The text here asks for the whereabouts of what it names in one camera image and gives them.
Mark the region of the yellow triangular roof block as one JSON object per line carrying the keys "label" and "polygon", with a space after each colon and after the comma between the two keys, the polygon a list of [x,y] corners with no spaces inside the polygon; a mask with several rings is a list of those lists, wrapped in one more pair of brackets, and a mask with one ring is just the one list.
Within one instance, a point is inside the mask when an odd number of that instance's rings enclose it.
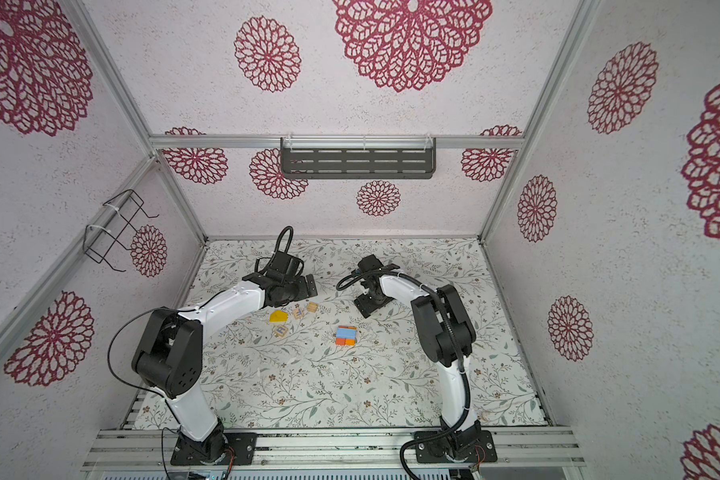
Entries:
{"label": "yellow triangular roof block", "polygon": [[275,310],[269,316],[271,323],[285,323],[289,319],[289,314],[282,310]]}

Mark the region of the light blue block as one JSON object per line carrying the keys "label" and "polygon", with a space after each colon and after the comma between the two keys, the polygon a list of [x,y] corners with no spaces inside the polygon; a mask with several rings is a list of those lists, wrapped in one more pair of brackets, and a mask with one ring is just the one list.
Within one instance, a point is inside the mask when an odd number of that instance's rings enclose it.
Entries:
{"label": "light blue block", "polygon": [[336,338],[355,340],[357,338],[357,329],[351,326],[339,326],[336,331]]}

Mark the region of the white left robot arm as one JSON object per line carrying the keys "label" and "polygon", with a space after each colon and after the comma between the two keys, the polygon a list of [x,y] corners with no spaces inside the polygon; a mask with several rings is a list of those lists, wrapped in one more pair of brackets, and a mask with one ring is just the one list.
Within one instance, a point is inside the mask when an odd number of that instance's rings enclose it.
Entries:
{"label": "white left robot arm", "polygon": [[184,439],[200,444],[216,439],[223,434],[223,425],[198,385],[206,342],[249,314],[316,295],[314,277],[304,272],[304,262],[277,251],[264,267],[199,306],[153,310],[134,353],[132,370],[163,396]]}

